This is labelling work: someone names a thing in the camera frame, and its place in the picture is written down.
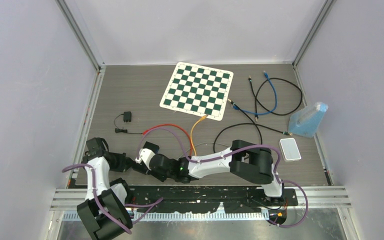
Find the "black network switch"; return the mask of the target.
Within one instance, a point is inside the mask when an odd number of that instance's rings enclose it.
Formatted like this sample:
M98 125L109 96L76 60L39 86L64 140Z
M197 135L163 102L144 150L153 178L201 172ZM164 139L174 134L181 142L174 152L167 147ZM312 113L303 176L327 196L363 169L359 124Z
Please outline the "black network switch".
M149 141L145 142L145 144L143 145L143 148L144 149L149 149L149 150L151 150L155 154L157 154L159 152L159 150L160 150L160 146L159 145L151 143Z

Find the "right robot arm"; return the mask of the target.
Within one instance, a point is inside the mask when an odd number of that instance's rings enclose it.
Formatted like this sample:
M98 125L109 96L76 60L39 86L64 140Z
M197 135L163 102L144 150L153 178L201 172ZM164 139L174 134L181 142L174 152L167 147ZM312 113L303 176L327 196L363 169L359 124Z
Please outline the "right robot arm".
M144 146L133 160L132 168L161 182L172 179L183 184L209 175L232 173L249 183L260 185L267 202L279 205L286 197L277 173L281 159L282 154L276 147L237 139L220 152L179 159L160 154L156 147Z

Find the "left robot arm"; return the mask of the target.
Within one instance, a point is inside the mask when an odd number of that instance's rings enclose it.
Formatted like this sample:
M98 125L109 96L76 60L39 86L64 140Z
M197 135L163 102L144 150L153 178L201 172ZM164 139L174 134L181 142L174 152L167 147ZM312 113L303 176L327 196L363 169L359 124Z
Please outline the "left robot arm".
M93 240L112 240L130 234L133 227L126 207L133 202L133 193L121 177L110 181L109 173L125 172L132 159L125 153L109 151L104 138L94 137L86 142L87 151L80 167L87 173L87 192L77 214Z

